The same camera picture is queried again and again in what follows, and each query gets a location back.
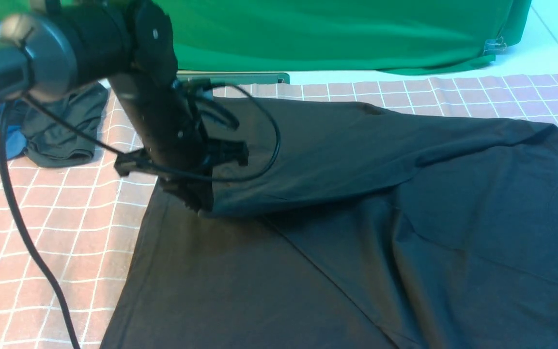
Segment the green backdrop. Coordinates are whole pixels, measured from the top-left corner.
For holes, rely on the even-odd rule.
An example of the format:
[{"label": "green backdrop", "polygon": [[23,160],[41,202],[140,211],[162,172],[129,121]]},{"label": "green backdrop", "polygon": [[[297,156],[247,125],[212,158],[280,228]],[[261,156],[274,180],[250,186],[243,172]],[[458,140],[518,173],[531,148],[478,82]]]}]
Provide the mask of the green backdrop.
[{"label": "green backdrop", "polygon": [[[28,0],[0,0],[0,18]],[[531,0],[158,0],[180,68],[382,69],[418,75],[481,68],[487,40],[520,41]]]}]

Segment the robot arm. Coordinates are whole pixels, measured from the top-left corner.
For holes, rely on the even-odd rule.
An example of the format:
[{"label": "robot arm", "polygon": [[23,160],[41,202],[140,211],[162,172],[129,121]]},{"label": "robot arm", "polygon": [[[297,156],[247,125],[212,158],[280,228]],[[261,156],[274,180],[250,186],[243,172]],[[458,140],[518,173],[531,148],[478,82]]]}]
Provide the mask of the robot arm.
[{"label": "robot arm", "polygon": [[200,90],[212,86],[177,80],[169,16],[151,0],[78,1],[65,7],[60,0],[31,0],[31,9],[0,24],[0,103],[20,97],[56,101],[108,78],[144,145],[118,157],[118,173],[157,175],[163,189],[189,208],[211,211],[211,181],[177,173],[210,178],[222,163],[245,166],[248,149],[245,142],[208,137],[195,101]]}]

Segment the dark gray t-shirt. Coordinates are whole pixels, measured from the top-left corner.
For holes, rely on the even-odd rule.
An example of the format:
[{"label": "dark gray t-shirt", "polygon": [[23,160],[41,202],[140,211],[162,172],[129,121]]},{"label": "dark gray t-shirt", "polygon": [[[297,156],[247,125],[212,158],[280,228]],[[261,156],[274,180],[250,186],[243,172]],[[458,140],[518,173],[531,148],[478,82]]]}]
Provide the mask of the dark gray t-shirt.
[{"label": "dark gray t-shirt", "polygon": [[[251,156],[215,176],[255,172],[217,101]],[[558,349],[556,126],[262,102],[277,164],[206,217],[155,190],[103,348]]]}]

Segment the black wire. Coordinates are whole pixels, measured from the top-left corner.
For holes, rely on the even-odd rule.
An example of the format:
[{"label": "black wire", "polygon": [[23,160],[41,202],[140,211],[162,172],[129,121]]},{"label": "black wire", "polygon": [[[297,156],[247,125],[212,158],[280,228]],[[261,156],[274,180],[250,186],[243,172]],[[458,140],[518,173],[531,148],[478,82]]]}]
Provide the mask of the black wire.
[{"label": "black wire", "polygon": [[258,109],[260,109],[260,111],[264,114],[264,116],[268,119],[268,121],[270,121],[270,124],[272,124],[272,126],[275,130],[275,149],[273,150],[273,155],[270,157],[270,160],[268,161],[268,163],[266,163],[266,166],[264,166],[264,168],[262,168],[261,170],[259,170],[256,173],[248,175],[248,176],[228,177],[228,178],[214,178],[212,176],[202,176],[202,175],[199,175],[199,174],[182,171],[182,170],[178,170],[178,169],[175,169],[175,168],[169,168],[169,167],[157,165],[157,164],[155,164],[151,161],[145,161],[144,159],[140,159],[140,158],[135,157],[133,155],[129,155],[127,153],[121,152],[120,150],[117,150],[116,148],[113,148],[112,146],[109,146],[107,144],[102,143],[101,141],[98,141],[98,139],[95,139],[94,137],[86,135],[86,133],[83,133],[82,131],[78,130],[75,126],[72,126],[68,122],[60,119],[60,117],[58,117],[57,115],[55,115],[54,113],[49,111],[47,108],[44,108],[44,106],[41,106],[38,101],[33,99],[33,97],[26,96],[26,97],[24,97],[24,100],[25,100],[25,102],[27,102],[27,104],[29,104],[30,106],[35,108],[37,111],[39,111],[40,113],[43,113],[44,115],[46,115],[47,117],[49,117],[53,121],[55,121],[58,124],[64,126],[68,130],[70,130],[71,132],[76,134],[77,136],[82,137],[83,139],[85,139],[89,142],[92,142],[93,144],[95,144],[97,146],[100,146],[101,148],[104,148],[104,149],[108,150],[109,152],[115,153],[116,155],[118,155],[119,157],[124,158],[127,161],[133,161],[133,162],[137,163],[138,165],[142,165],[146,168],[152,168],[153,170],[156,170],[158,172],[163,172],[163,173],[167,173],[167,174],[170,174],[170,175],[175,175],[175,176],[184,177],[184,178],[188,178],[188,179],[194,179],[194,180],[203,181],[203,182],[238,183],[238,182],[251,181],[253,179],[256,179],[256,178],[259,178],[259,177],[263,176],[266,172],[268,172],[268,170],[270,170],[270,168],[272,168],[273,165],[275,165],[275,161],[277,161],[277,156],[279,156],[279,149],[281,148],[281,131],[279,131],[279,125],[277,125],[277,122],[275,121],[275,118],[273,118],[272,115],[270,115],[270,112],[268,112],[268,110],[266,110],[266,108],[264,108],[264,106],[262,106],[261,103],[259,103],[259,101],[257,101],[257,99],[255,99],[250,93],[246,92],[243,88],[241,88],[240,86],[238,86],[236,84],[228,84],[228,83],[211,84],[211,89],[223,88],[223,87],[235,88],[238,91],[240,91],[241,93],[243,93],[248,99],[250,99],[255,104],[255,106]]},{"label": "black wire", "polygon": [[70,342],[73,345],[73,349],[80,349],[79,340],[77,340],[77,336],[75,334],[75,327],[73,326],[72,318],[70,317],[70,310],[68,309],[68,304],[66,303],[66,298],[64,297],[64,292],[62,292],[62,288],[57,282],[55,275],[53,272],[49,270],[47,264],[44,262],[42,257],[40,256],[37,248],[35,247],[33,241],[31,240],[31,236],[29,235],[29,231],[25,226],[25,222],[23,221],[23,217],[20,214],[20,208],[18,207],[18,201],[14,195],[14,189],[12,185],[12,181],[10,180],[10,172],[7,167],[7,154],[6,154],[6,139],[7,139],[7,117],[9,115],[9,111],[13,108],[14,102],[8,101],[4,105],[4,108],[1,111],[0,115],[0,177],[1,177],[1,185],[4,190],[4,194],[6,195],[6,201],[10,208],[10,212],[14,219],[14,223],[16,223],[16,227],[18,228],[18,232],[20,233],[20,237],[29,252],[29,256],[35,261],[42,271],[42,274],[46,277],[48,282],[53,287],[53,291],[55,291],[55,296],[57,297],[58,302],[60,303],[60,307],[62,308],[62,315],[64,316],[64,322],[66,323],[66,329],[68,330],[68,335],[70,336]]},{"label": "black wire", "polygon": [[[95,145],[101,146],[102,148],[104,148],[104,149],[106,149],[106,150],[108,150],[112,153],[115,153],[120,157],[128,159],[129,161],[135,161],[137,163],[141,163],[142,165],[149,166],[151,168],[154,168],[155,170],[159,170],[159,171],[166,172],[166,173],[171,173],[171,174],[181,176],[181,177],[188,177],[190,179],[197,179],[199,181],[210,181],[210,182],[242,182],[242,181],[250,181],[251,179],[256,179],[256,178],[262,176],[264,173],[268,172],[268,170],[270,170],[270,168],[273,166],[273,164],[277,160],[277,156],[279,154],[279,149],[281,148],[281,132],[279,131],[279,126],[277,125],[277,122],[272,117],[272,115],[270,115],[270,112],[268,112],[268,110],[266,110],[266,108],[264,108],[252,95],[250,95],[250,93],[246,92],[240,86],[237,86],[235,84],[213,84],[212,85],[212,89],[219,88],[219,87],[232,87],[232,88],[235,88],[235,89],[239,90],[244,95],[246,95],[246,97],[250,98],[250,100],[252,102],[254,102],[254,104],[257,106],[257,108],[259,108],[262,111],[262,113],[266,116],[266,118],[270,121],[273,128],[275,129],[275,137],[276,137],[275,150],[273,152],[272,157],[270,158],[270,161],[268,161],[268,163],[266,164],[266,166],[262,170],[260,170],[257,173],[251,174],[250,176],[236,177],[236,178],[212,178],[210,176],[199,176],[199,175],[194,174],[194,173],[184,172],[184,171],[180,171],[180,170],[173,169],[173,168],[166,168],[164,166],[155,165],[155,164],[153,164],[151,162],[148,162],[148,161],[143,161],[142,159],[138,159],[138,158],[136,158],[134,156],[131,156],[129,154],[126,154],[124,152],[120,152],[120,150],[117,150],[117,149],[113,148],[112,146],[104,144],[101,141],[98,141],[97,139],[94,139],[93,137],[90,137],[90,136],[86,135],[86,133],[81,132],[75,126],[72,126],[68,122],[60,119],[60,117],[58,117],[57,115],[55,115],[54,113],[49,111],[47,108],[44,108],[44,106],[41,106],[40,103],[38,103],[38,101],[33,99],[33,97],[30,97],[30,96],[27,95],[27,96],[24,97],[24,100],[25,100],[25,102],[27,102],[27,104],[29,104],[31,107],[36,109],[38,112],[43,113],[44,115],[51,118],[53,121],[57,122],[58,124],[64,126],[64,128],[67,128],[68,130],[70,130],[71,132],[76,134],[77,136],[82,137],[83,139],[85,139],[87,141],[90,141],[90,142],[94,143]],[[73,321],[72,321],[72,318],[70,316],[70,310],[68,308],[68,303],[66,302],[64,292],[62,291],[62,288],[58,284],[57,279],[55,278],[55,275],[53,275],[53,272],[51,272],[51,270],[49,269],[47,264],[44,262],[44,260],[40,256],[37,248],[35,247],[33,241],[31,240],[31,236],[29,235],[29,231],[27,230],[27,226],[25,225],[22,214],[20,213],[20,208],[18,207],[18,201],[16,199],[16,196],[14,195],[14,188],[13,188],[13,185],[12,185],[12,181],[10,179],[10,172],[8,170],[8,167],[7,167],[7,153],[6,153],[6,140],[7,140],[7,129],[8,129],[7,117],[9,115],[9,111],[13,107],[14,107],[14,102],[13,101],[6,102],[6,104],[4,104],[4,108],[2,109],[1,115],[0,115],[0,177],[1,177],[1,185],[2,185],[3,190],[4,190],[4,194],[6,196],[6,201],[7,201],[7,204],[9,206],[9,208],[10,208],[10,212],[11,212],[12,217],[14,219],[14,223],[16,224],[16,226],[18,228],[18,232],[20,234],[20,237],[23,240],[23,243],[25,244],[25,247],[27,248],[27,251],[29,252],[29,256],[31,256],[31,258],[36,263],[36,265],[38,265],[38,268],[40,268],[40,271],[42,272],[42,274],[44,274],[44,276],[48,280],[49,284],[51,284],[51,287],[53,288],[53,291],[55,291],[55,296],[56,296],[58,302],[60,303],[60,308],[62,308],[62,316],[64,318],[64,323],[66,323],[66,329],[68,331],[68,335],[70,336],[70,342],[73,345],[73,349],[80,349],[79,340],[77,339],[77,336],[76,336],[76,333],[75,333],[75,327],[73,325]]]}]

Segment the pink grid tablecloth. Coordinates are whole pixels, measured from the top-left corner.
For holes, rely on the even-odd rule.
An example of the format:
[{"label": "pink grid tablecloth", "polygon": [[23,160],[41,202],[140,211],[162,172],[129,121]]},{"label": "pink grid tablecloth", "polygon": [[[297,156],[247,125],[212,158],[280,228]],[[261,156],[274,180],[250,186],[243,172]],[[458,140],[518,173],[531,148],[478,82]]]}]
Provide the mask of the pink grid tablecloth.
[{"label": "pink grid tablecloth", "polygon": [[[511,117],[558,126],[558,74],[502,78],[324,85],[245,86],[259,97],[363,101],[407,113]],[[232,90],[215,95],[239,97]],[[100,137],[121,150],[140,146],[111,96]],[[60,280],[80,341],[97,348],[118,300],[155,179],[120,179],[115,157],[100,152],[87,166],[38,169],[11,161],[15,192],[31,236]],[[69,348],[53,291],[18,236],[0,187],[0,347]]]}]

